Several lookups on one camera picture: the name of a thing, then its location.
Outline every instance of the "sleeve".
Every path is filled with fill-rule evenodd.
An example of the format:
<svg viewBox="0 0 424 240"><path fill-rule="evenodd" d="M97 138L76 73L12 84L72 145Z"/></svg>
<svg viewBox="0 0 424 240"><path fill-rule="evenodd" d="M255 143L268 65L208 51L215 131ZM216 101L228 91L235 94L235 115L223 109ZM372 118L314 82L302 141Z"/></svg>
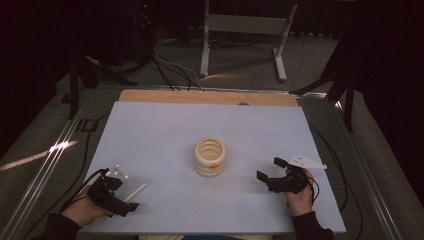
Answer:
<svg viewBox="0 0 424 240"><path fill-rule="evenodd" d="M293 217L293 226L298 240L333 240L331 229L324 229L318 223L314 211Z"/></svg>
<svg viewBox="0 0 424 240"><path fill-rule="evenodd" d="M80 229L81 227L71 219L51 213L47 219L44 232L33 240L75 240Z"/></svg>

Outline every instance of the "black cable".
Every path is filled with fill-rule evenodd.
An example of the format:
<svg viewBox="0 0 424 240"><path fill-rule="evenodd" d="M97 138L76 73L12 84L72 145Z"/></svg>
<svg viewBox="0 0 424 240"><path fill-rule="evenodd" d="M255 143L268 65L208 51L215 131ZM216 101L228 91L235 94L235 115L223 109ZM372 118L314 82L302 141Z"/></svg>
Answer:
<svg viewBox="0 0 424 240"><path fill-rule="evenodd" d="M82 184L81 186L74 192L74 194L72 194L72 196L63 204L62 208L59 211L59 214L61 214L69 205L71 205L73 203L73 199L81 192L81 190L91 181L91 179L93 179L97 174L99 173L106 173L107 171L109 171L109 169L99 169L97 171L95 171L93 174L91 174L91 176L89 178L87 178Z"/></svg>
<svg viewBox="0 0 424 240"><path fill-rule="evenodd" d="M311 191L312 191L312 203L314 203L314 202L315 202L315 200L317 200L317 198L318 198L318 196L319 196L319 192L320 192L321 190L320 190L320 188L319 188L319 185L318 185L317 181L315 181L315 179L313 179L313 178L311 178L311 177L308 177L308 179L311 179L311 180L315 183L315 185L317 186L317 189L318 189L318 191L317 191L317 193L316 193L316 195L315 195L315 189L314 189L314 186L313 186L313 184L312 184L312 183L310 183L310 182L308 181L308 184L309 184L309 186L311 187Z"/></svg>
<svg viewBox="0 0 424 240"><path fill-rule="evenodd" d="M359 239L361 237L361 235L362 235L363 225L364 225L363 214L362 214L361 206L359 204L359 200L356 197L355 192L353 191L352 187L350 186L349 182L346 179L346 176L345 176L345 173L343 171L340 158L338 157L338 155L337 155L336 151L334 150L334 148L330 145L330 143L324 138L324 136L321 134L321 132L315 126L313 126L310 123L308 123L308 125L311 128L311 130L313 130L316 134L318 134L318 136L324 141L325 145L327 146L328 150L330 151L330 153L332 155L332 158L333 158L334 162L336 163L337 168L339 169L339 171L340 171L340 173L342 175L343 184L344 184L344 187L345 187L346 198L345 198L345 202L343 203L342 207L340 208L341 209L340 211L342 211L346 207L346 204L347 204L347 199L348 199L348 197L347 197L347 189L349 189L350 192L352 193L352 196L353 196L353 198L355 200L355 203L356 203L356 206L358 207L358 212L359 212L359 219L360 219L359 232L358 232L358 235L355 238L355 239Z"/></svg>
<svg viewBox="0 0 424 240"><path fill-rule="evenodd" d="M163 72L163 70L160 68L160 64L156 61L155 58L152 58L153 63L156 64L156 68L151 66L153 69L156 69L159 71L160 75L162 76L162 79L168 84L168 86L171 88L172 91L174 91L174 87L177 88L179 90L179 87L177 86L176 83L174 83L173 81L171 81L170 79L168 79L168 77L165 75L165 73Z"/></svg>
<svg viewBox="0 0 424 240"><path fill-rule="evenodd" d="M340 159L339 159L339 157L338 157L338 155L336 154L336 152L335 152L335 150L334 150L334 148L330 145L330 143L324 138L324 136L321 134L321 132L315 127L315 126L313 126L312 124L310 124L310 123L308 123L309 124L309 127L311 128L311 130L313 130L316 134L318 134L318 136L323 140L323 142L325 143L325 145L326 145L326 147L327 147L327 149L329 150L329 152L330 152L330 154L331 154L331 156L332 156L332 159L333 159L333 161L334 161L334 163L336 164L336 167L337 167L337 169L339 170L339 172L340 172L340 174L341 174L341 176L342 176L342 179L343 179L343 185L344 185L344 193L345 193L345 199L344 199L344 202L343 202L343 204L342 204L342 206L341 207L339 207L339 211L340 212L342 212L343 211L343 209L346 207L346 205L347 205L347 202L348 202L348 199L349 199L349 192L348 192L348 187L347 187L347 179L346 179L346 175L345 175L345 172L344 172L344 170L343 170L343 167L342 167L342 164L341 164L341 161L340 161Z"/></svg>
<svg viewBox="0 0 424 240"><path fill-rule="evenodd" d="M78 201L80 201L80 200L82 200L84 198L88 198L88 196L84 196L84 197L80 197L78 199L75 199L74 201L70 202L69 205L72 205L72 204L74 204L74 203L76 203L76 202L78 202Z"/></svg>
<svg viewBox="0 0 424 240"><path fill-rule="evenodd" d="M98 118L96 120L96 122L97 123L100 122L103 118L105 118L108 115L109 115L109 113L101 116L100 118ZM47 209L47 211L45 211L41 215L41 217L39 217L37 219L37 221L28 229L28 231L25 233L25 235L22 238L22 240L25 240L29 236L29 234L32 232L32 230L34 230L34 228L41 222L41 220L43 220L43 218L46 217L47 214L49 214L52 211L52 209L54 207L56 207L57 204L59 204L60 201L62 201L62 199L69 193L69 191L71 191L71 189L75 186L75 184L80 179L80 177L81 177L81 175L82 175L82 173L84 171L85 165L87 164L88 146L89 146L89 142L90 142L91 133L92 133L92 131L88 132L88 135L87 135L87 138L86 138L83 164L81 166L80 171L78 172L77 177L74 179L74 181L72 182L72 184L66 189L66 191L59 197L59 199L57 199L56 202L54 202L53 205L49 209Z"/></svg>
<svg viewBox="0 0 424 240"><path fill-rule="evenodd" d="M180 75L181 77L183 77L183 78L185 78L185 79L187 79L187 80L188 80L188 90L187 90L187 91L189 91L189 90L190 90L191 84L194 84L194 85L196 85L198 88L200 88L200 86L199 86L196 82L194 82L193 80L191 80L191 79L190 79L190 77L187 75L187 73L186 73L186 72L185 72L185 71L184 71L181 67L179 67L179 66L178 66L178 65L176 65L176 64L173 64L172 62L170 62L170 61L169 61L169 60L167 60L166 58L164 58L164 57L162 57L162 56L158 55L156 52L154 52L154 55L155 55L155 56L157 56L159 59L164 60L165 62L169 63L170 65L172 65L172 66L176 67L178 70L180 70L180 72L181 72L181 73L179 73L179 72L177 72L177 71L175 71L175 70L173 70L173 69L171 69L171 68L169 68L169 67L167 67L167 66L165 66L165 65L161 64L161 66L162 66L162 67L164 67L164 68L166 68L166 69L168 69L168 70L170 70L170 71L172 71L172 72L174 72L174 73L176 73L176 74Z"/></svg>
<svg viewBox="0 0 424 240"><path fill-rule="evenodd" d="M292 86L290 87L290 90L289 91L293 90L294 84L296 82L297 74L299 73L299 71L300 71L300 69L302 68L302 65L303 65L303 48L305 47L306 37L307 37L307 35L304 37L303 43L302 43L302 48L300 49L300 63L299 63L299 67L297 68L296 72L293 75L293 82L292 82Z"/></svg>
<svg viewBox="0 0 424 240"><path fill-rule="evenodd" d="M270 60L267 64L265 64L265 66L263 66L254 76L252 79L252 84L250 85L250 91L253 92L253 86L255 85L255 79L256 77L261 74L263 71L265 71L265 69L269 66L269 64L272 62L272 60Z"/></svg>
<svg viewBox="0 0 424 240"><path fill-rule="evenodd" d="M267 38L269 38L270 35L263 35L260 39L249 41L243 38L240 38L234 34L231 33L224 33L221 37L219 37L216 40L212 40L211 43L215 43L219 47L213 47L211 46L211 49L219 49L219 48L233 48L233 47L249 47L258 43L263 42ZM223 42L222 40L228 38L230 40L230 43ZM237 40L247 42L246 44L237 44Z"/></svg>

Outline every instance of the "white marker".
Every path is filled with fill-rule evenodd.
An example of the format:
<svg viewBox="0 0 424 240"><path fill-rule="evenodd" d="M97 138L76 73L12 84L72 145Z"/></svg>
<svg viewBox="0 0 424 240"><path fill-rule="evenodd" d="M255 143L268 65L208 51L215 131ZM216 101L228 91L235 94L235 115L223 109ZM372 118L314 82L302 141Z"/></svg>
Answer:
<svg viewBox="0 0 424 240"><path fill-rule="evenodd" d="M147 184L147 182L141 184L140 187L138 187L134 192L132 192L130 195L128 195L128 197L124 199L124 202L128 203L131 199L133 199L133 197L135 197L139 192L141 192L141 190L147 187Z"/></svg>

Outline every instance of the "metal stand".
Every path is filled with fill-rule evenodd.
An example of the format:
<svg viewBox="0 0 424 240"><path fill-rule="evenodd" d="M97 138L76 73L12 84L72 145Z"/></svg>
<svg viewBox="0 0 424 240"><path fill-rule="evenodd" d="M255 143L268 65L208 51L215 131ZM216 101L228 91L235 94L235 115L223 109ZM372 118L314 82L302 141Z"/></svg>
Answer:
<svg viewBox="0 0 424 240"><path fill-rule="evenodd" d="M200 75L202 77L208 76L210 53L209 31L258 33L281 36L277 48L274 49L274 58L278 72L278 79L280 81L286 81L287 75L284 69L284 64L281 55L287 40L287 36L289 35L296 7L296 4L293 4L291 6L290 12L286 19L218 15L209 13L209 0L205 0L205 26Z"/></svg>

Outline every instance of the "aluminum rail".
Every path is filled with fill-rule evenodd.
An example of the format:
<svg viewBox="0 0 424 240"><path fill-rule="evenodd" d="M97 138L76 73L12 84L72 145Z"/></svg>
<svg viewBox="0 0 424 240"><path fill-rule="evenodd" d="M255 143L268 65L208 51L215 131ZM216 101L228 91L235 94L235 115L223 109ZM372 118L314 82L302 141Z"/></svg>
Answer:
<svg viewBox="0 0 424 240"><path fill-rule="evenodd" d="M360 176L368 192L370 200L374 205L375 212L377 214L377 217L380 219L381 226L384 232L386 233L387 239L401 240L403 238L399 232L399 229L396 226L392 215L390 214L390 210L387 207L387 204L384 201L376 182L374 181L371 170L369 169L366 163L364 155L361 153L360 147L356 139L350 132L348 132L347 128L343 127L345 124L340 114L340 111L342 111L342 107L339 102L335 103L335 105L335 107L332 107L334 115L337 121L340 123L338 125L340 126L341 132L345 135L348 144L353 150L354 162L360 170Z"/></svg>
<svg viewBox="0 0 424 240"><path fill-rule="evenodd" d="M64 129L62 130L59 138L57 139L55 145L48 151L43 163L36 173L35 177L32 179L31 183L28 185L27 189L20 202L18 203L15 211L12 216L9 218L6 227L2 230L0 234L0 239L2 240L13 240L18 237L18 234L21 232L22 226L25 223L29 213L31 212L35 202L40 196L41 192L44 189L47 181L50 178L51 173L53 172L57 162L59 161L63 151L66 148L66 144L71 138L77 122L80 119L85 105L92 96L92 91L87 90L83 95L80 101L80 109L76 113L75 117L72 120L69 120Z"/></svg>

